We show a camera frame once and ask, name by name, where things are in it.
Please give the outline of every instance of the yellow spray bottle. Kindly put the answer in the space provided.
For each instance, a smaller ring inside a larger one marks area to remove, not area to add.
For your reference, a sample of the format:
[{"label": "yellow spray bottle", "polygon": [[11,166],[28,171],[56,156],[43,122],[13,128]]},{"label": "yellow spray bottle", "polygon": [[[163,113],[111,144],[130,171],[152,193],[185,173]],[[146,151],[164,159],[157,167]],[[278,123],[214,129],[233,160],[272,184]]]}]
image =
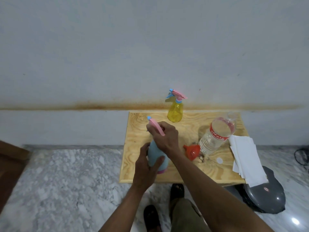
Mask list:
[{"label": "yellow spray bottle", "polygon": [[168,110],[168,119],[172,122],[179,122],[181,121],[183,115],[182,100],[187,99],[187,97],[174,89],[170,89],[170,93],[166,98],[170,98],[172,96],[175,96],[176,99],[173,102],[171,108]]}]

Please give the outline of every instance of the brown stain on wall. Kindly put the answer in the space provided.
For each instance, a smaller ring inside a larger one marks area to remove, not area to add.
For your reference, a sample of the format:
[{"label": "brown stain on wall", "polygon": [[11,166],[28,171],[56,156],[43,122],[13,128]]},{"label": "brown stain on wall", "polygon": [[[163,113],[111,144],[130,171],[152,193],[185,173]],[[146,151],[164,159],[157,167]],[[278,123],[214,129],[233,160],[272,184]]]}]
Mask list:
[{"label": "brown stain on wall", "polygon": [[[25,105],[22,107],[4,107],[0,110],[25,110],[25,111],[63,111],[63,110],[168,110],[172,105],[171,102],[154,103],[154,102],[80,102],[74,105]],[[263,110],[294,110],[303,108],[299,104],[283,105],[266,105],[266,104],[193,104],[183,103],[184,110],[243,110],[243,111],[263,111]]]}]

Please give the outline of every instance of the pink spray nozzle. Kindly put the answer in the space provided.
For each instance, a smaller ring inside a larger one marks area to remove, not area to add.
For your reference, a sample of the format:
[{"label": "pink spray nozzle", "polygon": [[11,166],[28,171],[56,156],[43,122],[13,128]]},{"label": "pink spray nozzle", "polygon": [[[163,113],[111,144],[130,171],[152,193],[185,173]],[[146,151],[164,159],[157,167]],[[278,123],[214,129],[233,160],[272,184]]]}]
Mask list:
[{"label": "pink spray nozzle", "polygon": [[183,99],[187,99],[188,98],[184,94],[178,92],[177,90],[170,89],[170,93],[168,94],[168,96],[166,98],[170,98],[172,96],[175,96],[176,97],[176,101],[178,101],[178,102],[181,102]]},{"label": "pink spray nozzle", "polygon": [[153,127],[157,128],[157,130],[159,131],[159,133],[162,136],[165,136],[165,133],[163,132],[161,126],[157,123],[157,121],[155,119],[153,119],[151,116],[147,116],[147,119],[149,120],[149,124],[152,125]]}]

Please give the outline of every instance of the forearm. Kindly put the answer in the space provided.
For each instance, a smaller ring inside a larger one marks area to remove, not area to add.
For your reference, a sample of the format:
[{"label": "forearm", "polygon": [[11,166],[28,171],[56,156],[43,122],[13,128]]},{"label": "forearm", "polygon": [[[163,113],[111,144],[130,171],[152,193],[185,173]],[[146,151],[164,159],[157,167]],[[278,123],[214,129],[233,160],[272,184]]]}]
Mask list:
[{"label": "forearm", "polygon": [[212,231],[272,231],[248,206],[179,153],[171,160]]},{"label": "forearm", "polygon": [[142,196],[143,192],[132,186],[99,232],[129,232]]}]

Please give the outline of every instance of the plastic water bottle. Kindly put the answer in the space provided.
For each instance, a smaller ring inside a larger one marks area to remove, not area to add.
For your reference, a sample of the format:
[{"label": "plastic water bottle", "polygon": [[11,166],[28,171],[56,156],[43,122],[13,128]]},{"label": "plastic water bottle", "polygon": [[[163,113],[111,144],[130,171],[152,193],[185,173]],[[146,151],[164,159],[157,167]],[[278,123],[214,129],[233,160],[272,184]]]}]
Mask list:
[{"label": "plastic water bottle", "polygon": [[237,114],[234,112],[215,118],[199,141],[201,152],[211,154],[217,150],[235,132],[236,118]]}]

